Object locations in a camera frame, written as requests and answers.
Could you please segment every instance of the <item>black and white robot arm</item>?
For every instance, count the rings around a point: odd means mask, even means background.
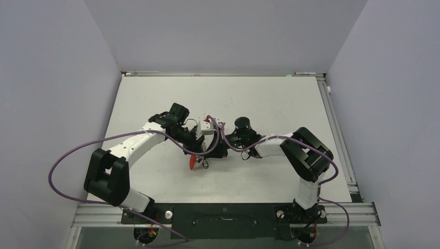
[[[166,133],[190,151],[205,152],[207,149],[203,143],[204,136],[213,134],[216,137],[220,134],[216,134],[213,129],[214,124],[207,120],[199,122],[191,130],[183,128],[182,125],[188,115],[188,109],[174,103],[169,112],[152,116],[141,130]],[[245,148],[265,140],[263,136],[252,130],[246,117],[238,118],[235,127],[233,133],[225,136],[228,143],[235,148]],[[302,141],[333,159],[331,151],[304,127],[286,136]],[[148,213],[149,207],[154,204],[154,199],[130,187],[129,170],[139,158],[165,140],[166,138],[158,133],[142,133],[128,138],[107,151],[97,149],[90,159],[84,189],[113,206],[124,206],[140,213]],[[214,140],[215,138],[208,150],[214,146]],[[227,143],[220,136],[212,152],[202,159],[227,157],[227,149],[229,149]],[[329,162],[317,153],[304,149],[292,141],[279,138],[261,142],[251,148],[248,154],[254,158],[286,156],[300,177],[299,189],[294,201],[302,209],[308,210],[317,203],[319,182],[329,168]]]

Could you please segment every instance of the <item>wall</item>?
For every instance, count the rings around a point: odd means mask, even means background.
[[[77,203],[49,188],[63,153],[103,137],[120,73],[81,0],[0,2],[0,241],[63,248]],[[83,196],[88,148],[55,171]]]
[[[440,2],[369,0],[327,80],[390,248],[438,248]]]
[[[85,0],[124,71],[327,72],[367,0]]]

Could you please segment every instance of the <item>white tabletop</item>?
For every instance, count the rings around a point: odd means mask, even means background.
[[[106,137],[139,130],[149,117],[168,111],[174,102],[189,109],[188,118],[220,118],[226,122],[227,134],[241,116],[248,117],[261,135],[308,128],[333,152],[339,168],[338,177],[323,185],[321,196],[351,202],[315,77],[124,77]],[[122,140],[108,141],[103,148]],[[239,153],[228,152],[227,158],[209,159],[208,169],[190,170],[189,155],[165,141],[135,163],[130,183],[162,203],[265,203],[295,198],[299,177],[287,158],[243,161]],[[333,174],[331,167],[324,178]]]

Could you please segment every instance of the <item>purple cable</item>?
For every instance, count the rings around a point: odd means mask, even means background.
[[[208,116],[208,118],[211,119],[211,120],[213,121],[214,126],[215,126],[215,129],[216,129],[217,133],[219,133],[218,125],[217,125],[217,122],[215,121],[215,119],[214,119],[213,117],[211,117],[211,116]],[[129,133],[125,133],[125,134],[121,134],[121,135],[117,135],[117,136],[107,137],[107,138],[105,138],[105,139],[94,140],[94,141],[91,141],[91,142],[88,142],[88,143],[85,143],[85,144],[79,145],[79,146],[77,146],[77,147],[75,147],[75,148],[69,150],[69,151],[66,152],[64,155],[62,155],[62,156],[61,156],[61,157],[60,157],[60,158],[59,158],[59,159],[58,159],[58,160],[52,165],[52,167],[51,167],[50,170],[49,170],[49,175],[48,175],[48,181],[49,181],[49,186],[50,186],[50,188],[51,188],[55,193],[57,193],[58,195],[60,195],[61,197],[64,197],[64,198],[69,199],[69,200],[72,200],[72,201],[78,201],[78,202],[82,202],[82,203],[108,204],[107,202],[104,202],[104,201],[91,201],[91,200],[86,200],[86,199],[76,198],[76,197],[73,197],[73,196],[68,196],[68,195],[64,194],[63,192],[59,191],[59,190],[55,187],[55,185],[53,184],[53,180],[52,180],[52,176],[53,176],[53,172],[54,172],[55,168],[60,164],[60,162],[61,162],[64,158],[66,158],[68,155],[72,154],[73,152],[75,152],[75,151],[77,151],[77,150],[79,150],[79,149],[81,149],[81,148],[84,148],[84,147],[89,146],[89,145],[92,145],[92,144],[97,144],[97,143],[101,143],[101,142],[105,142],[105,141],[109,141],[109,140],[113,140],[113,139],[118,139],[118,138],[121,138],[121,137],[133,136],[133,135],[138,135],[138,134],[144,134],[145,132],[148,132],[148,133],[158,133],[158,134],[164,135],[166,138],[168,138],[171,142],[173,142],[174,144],[176,144],[176,145],[177,145],[180,149],[182,149],[184,152],[186,152],[186,153],[188,153],[188,154],[191,154],[191,155],[198,155],[198,156],[202,156],[202,155],[206,155],[206,154],[210,153],[210,152],[211,152],[211,151],[217,146],[217,144],[218,144],[218,140],[219,140],[219,136],[217,136],[217,139],[215,140],[215,144],[214,144],[214,146],[212,147],[212,149],[210,149],[210,150],[208,150],[208,151],[205,151],[205,152],[203,152],[203,153],[195,153],[195,152],[189,151],[189,150],[183,148],[180,144],[178,144],[178,142],[177,142],[176,140],[174,140],[172,137],[168,136],[167,134],[165,134],[165,133],[163,133],[163,132],[156,131],[156,130],[134,131],[134,132],[129,132]],[[177,242],[168,243],[168,244],[163,244],[163,245],[151,245],[151,246],[149,246],[149,247],[164,247],[164,246],[176,245],[176,244],[182,244],[182,243],[186,243],[186,242],[188,242],[188,239],[187,239],[185,236],[183,236],[183,235],[181,235],[180,233],[174,231],[173,229],[171,229],[171,228],[169,228],[169,227],[166,227],[166,226],[162,225],[161,223],[159,223],[159,222],[157,222],[157,221],[155,221],[155,220],[153,220],[153,219],[151,219],[151,218],[148,218],[148,217],[146,217],[145,215],[142,215],[142,214],[140,214],[140,213],[138,213],[138,212],[136,212],[136,211],[129,210],[129,209],[126,209],[126,210],[129,211],[129,212],[131,212],[131,213],[133,213],[133,214],[135,214],[135,215],[137,215],[137,216],[139,216],[139,217],[141,217],[141,218],[144,218],[144,219],[148,220],[149,222],[151,222],[151,223],[153,223],[153,224],[156,224],[156,225],[158,225],[158,226],[164,228],[165,230],[170,231],[171,233],[173,233],[173,234],[175,234],[175,235],[177,235],[177,236],[179,236],[179,237],[181,237],[182,239],[185,240],[185,241],[177,241]]]
[[[311,147],[311,146],[309,146],[309,145],[307,145],[307,144],[301,142],[300,140],[293,139],[293,138],[291,138],[291,137],[289,137],[289,136],[270,136],[270,137],[268,137],[268,138],[266,138],[266,139],[262,139],[262,140],[260,140],[260,141],[258,141],[258,142],[256,142],[256,143],[253,143],[252,145],[250,145],[250,146],[248,146],[248,147],[246,147],[246,148],[244,148],[244,149],[238,149],[238,148],[233,147],[233,146],[229,143],[229,141],[226,139],[226,135],[225,135],[225,129],[224,129],[224,127],[225,127],[225,123],[223,123],[223,129],[221,129],[221,133],[222,133],[223,140],[225,141],[226,145],[228,145],[228,147],[231,148],[233,151],[236,151],[236,152],[243,152],[243,151],[246,151],[246,150],[248,150],[248,149],[251,149],[251,148],[255,147],[255,146],[258,145],[258,144],[264,143],[265,141],[267,141],[267,140],[271,140],[271,139],[286,139],[286,140],[292,141],[292,142],[294,142],[294,143],[297,143],[297,144],[299,144],[299,145],[301,145],[301,146],[303,146],[303,147],[306,147],[307,149],[310,149],[311,151],[313,151],[313,152],[319,154],[320,156],[322,156],[323,158],[325,158],[327,161],[329,161],[330,164],[333,166],[333,168],[335,169],[335,174],[334,174],[332,177],[330,177],[329,179],[326,179],[326,180],[323,180],[323,181],[319,182],[319,183],[318,183],[319,186],[321,186],[321,185],[324,184],[324,183],[328,183],[328,182],[330,182],[331,180],[335,179],[335,178],[338,176],[338,174],[339,174],[338,166],[336,166],[335,162],[334,162],[330,157],[328,157],[326,154],[320,152],[319,150],[317,150],[317,149],[315,149],[315,148],[313,148],[313,147]]]
[[[319,246],[319,245],[330,245],[330,244],[333,244],[333,243],[335,243],[336,241],[342,239],[342,237],[344,237],[345,234],[347,234],[347,232],[348,232],[348,230],[349,230],[349,228],[350,228],[350,216],[348,215],[348,211],[347,211],[347,209],[346,209],[344,206],[342,206],[341,204],[339,204],[339,203],[337,203],[337,202],[334,202],[334,201],[330,201],[330,200],[322,199],[321,197],[318,197],[318,198],[319,198],[321,201],[325,201],[325,202],[328,202],[328,203],[334,204],[334,205],[339,206],[340,208],[342,208],[342,210],[345,212],[345,215],[347,216],[347,226],[345,227],[344,232],[342,232],[341,235],[340,235],[339,237],[335,238],[334,240],[330,240],[330,241],[327,241],[327,242],[316,243],[316,244],[315,244],[315,243],[313,243],[313,244],[308,244],[308,246]],[[301,243],[301,245],[307,245],[307,243],[304,243],[304,242],[301,242],[301,241],[300,241],[300,243]]]

